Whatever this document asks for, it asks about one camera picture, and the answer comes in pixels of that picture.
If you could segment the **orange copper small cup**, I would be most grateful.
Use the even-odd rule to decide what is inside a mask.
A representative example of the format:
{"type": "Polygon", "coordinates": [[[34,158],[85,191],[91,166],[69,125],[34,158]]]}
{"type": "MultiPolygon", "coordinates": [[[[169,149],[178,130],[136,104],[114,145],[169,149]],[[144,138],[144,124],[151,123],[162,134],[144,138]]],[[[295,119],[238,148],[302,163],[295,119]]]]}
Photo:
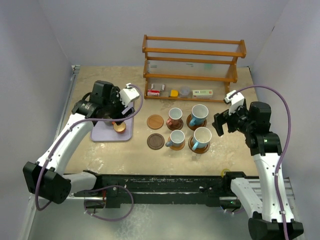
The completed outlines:
{"type": "Polygon", "coordinates": [[[117,124],[116,122],[113,122],[112,125],[113,125],[113,130],[118,134],[123,134],[127,128],[127,125],[125,122],[122,122],[121,124],[117,124]]]}

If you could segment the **light blue tall mug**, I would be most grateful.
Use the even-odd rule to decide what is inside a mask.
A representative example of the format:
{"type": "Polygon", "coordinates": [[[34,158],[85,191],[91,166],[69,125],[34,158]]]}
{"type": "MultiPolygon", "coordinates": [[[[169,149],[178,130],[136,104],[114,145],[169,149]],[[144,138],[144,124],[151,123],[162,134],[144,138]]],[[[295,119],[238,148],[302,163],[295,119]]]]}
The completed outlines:
{"type": "Polygon", "coordinates": [[[198,143],[206,144],[212,139],[211,131],[206,127],[198,127],[193,134],[193,140],[198,143]]]}

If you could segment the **teal mug white inside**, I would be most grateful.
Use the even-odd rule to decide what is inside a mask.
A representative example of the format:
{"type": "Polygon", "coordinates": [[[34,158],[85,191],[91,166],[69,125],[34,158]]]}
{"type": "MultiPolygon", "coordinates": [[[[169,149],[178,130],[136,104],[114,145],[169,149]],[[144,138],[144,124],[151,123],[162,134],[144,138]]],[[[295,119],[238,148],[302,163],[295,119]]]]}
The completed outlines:
{"type": "Polygon", "coordinates": [[[189,125],[200,126],[203,124],[209,114],[208,108],[203,104],[194,105],[191,109],[191,120],[189,121],[189,125]]]}

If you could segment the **light wood coaster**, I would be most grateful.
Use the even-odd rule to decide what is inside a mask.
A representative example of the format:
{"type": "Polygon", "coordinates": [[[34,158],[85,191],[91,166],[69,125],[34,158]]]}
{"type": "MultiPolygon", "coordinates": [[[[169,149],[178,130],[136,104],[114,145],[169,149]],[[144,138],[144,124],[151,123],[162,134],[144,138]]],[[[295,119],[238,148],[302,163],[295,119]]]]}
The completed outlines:
{"type": "Polygon", "coordinates": [[[146,124],[150,129],[158,130],[163,126],[164,119],[158,114],[153,114],[147,118],[146,124]]]}

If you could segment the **dark walnut coaster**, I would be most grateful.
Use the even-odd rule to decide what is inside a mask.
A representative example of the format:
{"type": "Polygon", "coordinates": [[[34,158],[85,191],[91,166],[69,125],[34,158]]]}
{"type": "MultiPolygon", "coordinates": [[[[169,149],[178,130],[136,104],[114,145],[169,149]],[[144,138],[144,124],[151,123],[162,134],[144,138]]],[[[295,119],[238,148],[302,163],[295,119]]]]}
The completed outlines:
{"type": "Polygon", "coordinates": [[[181,130],[184,126],[184,122],[181,118],[180,119],[168,118],[168,120],[166,121],[166,126],[171,131],[181,130]]]}

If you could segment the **dark brown coaster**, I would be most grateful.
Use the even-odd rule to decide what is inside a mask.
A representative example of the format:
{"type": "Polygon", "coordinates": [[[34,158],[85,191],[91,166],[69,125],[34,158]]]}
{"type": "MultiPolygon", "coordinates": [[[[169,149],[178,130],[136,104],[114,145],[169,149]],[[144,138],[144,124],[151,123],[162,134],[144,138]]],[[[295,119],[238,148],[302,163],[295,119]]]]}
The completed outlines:
{"type": "Polygon", "coordinates": [[[146,143],[152,150],[159,150],[165,145],[165,139],[159,133],[152,133],[148,136],[146,143]]]}

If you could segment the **grey blue mug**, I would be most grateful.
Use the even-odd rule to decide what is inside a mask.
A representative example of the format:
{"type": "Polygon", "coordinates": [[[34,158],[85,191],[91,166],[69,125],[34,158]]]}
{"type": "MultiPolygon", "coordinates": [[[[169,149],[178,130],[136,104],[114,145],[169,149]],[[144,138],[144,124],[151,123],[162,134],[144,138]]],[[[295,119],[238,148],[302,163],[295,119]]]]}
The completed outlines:
{"type": "Polygon", "coordinates": [[[184,142],[185,134],[181,130],[173,130],[169,136],[169,140],[165,143],[165,146],[179,148],[184,142]]]}

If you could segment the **brown red mug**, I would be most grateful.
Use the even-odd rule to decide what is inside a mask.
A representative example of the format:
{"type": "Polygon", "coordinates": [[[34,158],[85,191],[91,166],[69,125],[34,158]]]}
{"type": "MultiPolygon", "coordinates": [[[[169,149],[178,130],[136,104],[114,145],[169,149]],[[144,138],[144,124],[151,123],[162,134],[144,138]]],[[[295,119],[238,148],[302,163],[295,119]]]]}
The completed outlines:
{"type": "Polygon", "coordinates": [[[166,121],[166,125],[169,127],[177,126],[180,123],[182,116],[183,112],[180,108],[171,108],[168,112],[168,120],[166,121]]]}

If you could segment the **orange terracotta coaster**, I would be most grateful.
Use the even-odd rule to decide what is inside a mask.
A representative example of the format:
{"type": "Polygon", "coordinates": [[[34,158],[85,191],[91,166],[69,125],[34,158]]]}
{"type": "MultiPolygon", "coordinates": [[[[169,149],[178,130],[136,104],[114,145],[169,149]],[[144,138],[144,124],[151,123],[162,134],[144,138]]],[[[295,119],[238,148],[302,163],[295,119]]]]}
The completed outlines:
{"type": "Polygon", "coordinates": [[[183,148],[184,148],[184,146],[185,146],[185,142],[183,142],[182,144],[180,144],[179,146],[170,146],[169,148],[171,149],[171,150],[174,150],[174,151],[180,151],[180,150],[182,150],[183,148]]]}

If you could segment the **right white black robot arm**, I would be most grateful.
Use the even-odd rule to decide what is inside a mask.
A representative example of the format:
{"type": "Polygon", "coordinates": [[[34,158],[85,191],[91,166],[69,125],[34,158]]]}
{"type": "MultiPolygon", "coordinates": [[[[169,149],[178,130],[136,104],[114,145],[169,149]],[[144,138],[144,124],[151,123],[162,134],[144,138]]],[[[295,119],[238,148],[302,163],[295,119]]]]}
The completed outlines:
{"type": "Polygon", "coordinates": [[[267,103],[254,101],[213,116],[218,136],[224,134],[224,124],[229,133],[238,131],[245,136],[257,168],[261,197],[241,173],[227,173],[222,190],[240,200],[249,217],[251,239],[294,240],[304,233],[304,227],[295,220],[288,202],[280,163],[283,151],[279,136],[270,131],[271,113],[267,103]]]}

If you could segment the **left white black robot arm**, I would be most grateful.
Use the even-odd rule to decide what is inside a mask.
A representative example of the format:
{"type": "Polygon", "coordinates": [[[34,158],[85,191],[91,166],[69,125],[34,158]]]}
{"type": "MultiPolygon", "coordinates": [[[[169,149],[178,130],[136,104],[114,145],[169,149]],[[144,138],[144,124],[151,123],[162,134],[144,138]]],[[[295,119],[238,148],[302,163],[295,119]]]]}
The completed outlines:
{"type": "Polygon", "coordinates": [[[97,80],[92,91],[77,101],[71,110],[68,121],[49,149],[35,162],[28,161],[23,169],[27,189],[49,203],[61,204],[71,193],[87,191],[98,196],[103,184],[96,174],[82,172],[65,176],[65,169],[73,153],[98,122],[117,125],[133,118],[138,110],[130,104],[143,99],[140,88],[132,83],[123,89],[113,83],[97,80]]]}

